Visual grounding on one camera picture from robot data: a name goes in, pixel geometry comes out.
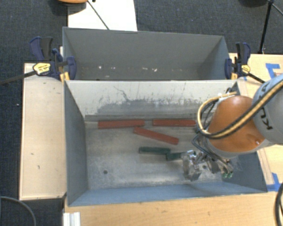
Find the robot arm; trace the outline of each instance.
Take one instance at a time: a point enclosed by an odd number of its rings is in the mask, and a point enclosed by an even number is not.
[[[208,130],[200,126],[200,131],[214,147],[226,152],[253,151],[262,148],[265,140],[283,145],[283,74],[265,82],[253,101],[243,96],[222,101]]]
[[[265,82],[254,99],[233,94],[219,102],[216,97],[205,102],[198,111],[198,134],[192,140],[199,153],[189,151],[183,156],[183,170],[187,179],[197,180],[202,163],[212,173],[221,171],[230,178],[233,167],[230,159],[263,147],[283,145],[283,74]],[[205,111],[219,103],[211,121],[203,119]]]

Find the wooden table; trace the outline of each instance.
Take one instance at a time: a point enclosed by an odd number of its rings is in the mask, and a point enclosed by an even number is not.
[[[270,75],[266,63],[279,64],[283,72],[283,56],[251,55],[248,65],[251,72],[267,81]],[[252,97],[260,86],[252,78],[239,79],[243,93]],[[269,167],[283,181],[283,146],[274,145],[264,149]],[[164,202],[142,202],[85,207],[67,207],[65,212],[81,213],[82,226],[274,226],[274,202],[276,192],[234,195],[211,198],[184,199]]]

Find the blue clamp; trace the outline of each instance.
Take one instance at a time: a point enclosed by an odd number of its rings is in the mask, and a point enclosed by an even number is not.
[[[62,74],[59,67],[63,67],[64,71],[69,73],[69,78],[74,80],[76,75],[75,58],[70,56],[66,58],[66,61],[63,61],[62,55],[56,48],[51,50],[51,42],[51,37],[35,37],[29,42],[30,52],[37,58],[38,62],[50,64],[50,73],[47,73],[46,76],[59,80],[59,76]],[[54,56],[54,61],[51,60],[51,54]]]
[[[225,77],[230,79],[232,73],[236,74],[237,77],[247,76],[248,73],[243,71],[242,66],[247,65],[250,58],[250,47],[247,43],[236,43],[237,55],[235,62],[233,63],[230,58],[225,60]]]

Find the clamp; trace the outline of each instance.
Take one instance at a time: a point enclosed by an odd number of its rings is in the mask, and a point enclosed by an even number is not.
[[[234,63],[230,58],[225,60],[225,77],[235,80],[239,77],[249,76],[260,83],[264,83],[265,81],[250,73],[250,67],[247,64],[251,54],[249,45],[247,43],[236,43],[236,47],[238,56],[235,56]]]
[[[51,49],[52,37],[35,37],[29,42],[29,48],[31,53],[37,58],[38,62],[33,70],[39,76],[49,76],[57,80],[64,74],[68,73],[69,78],[73,80],[76,74],[76,63],[73,56],[66,58],[63,61],[62,55],[54,48]]]

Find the wooden plank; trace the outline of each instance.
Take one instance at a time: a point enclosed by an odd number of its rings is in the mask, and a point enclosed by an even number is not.
[[[178,138],[172,137],[172,136],[168,136],[162,133],[158,133],[152,130],[148,130],[148,129],[144,129],[144,128],[140,128],[140,127],[135,127],[134,128],[134,133],[143,137],[148,137],[154,140],[158,140],[158,141],[163,141],[163,142],[167,142],[169,144],[173,144],[173,145],[177,145],[179,142]]]

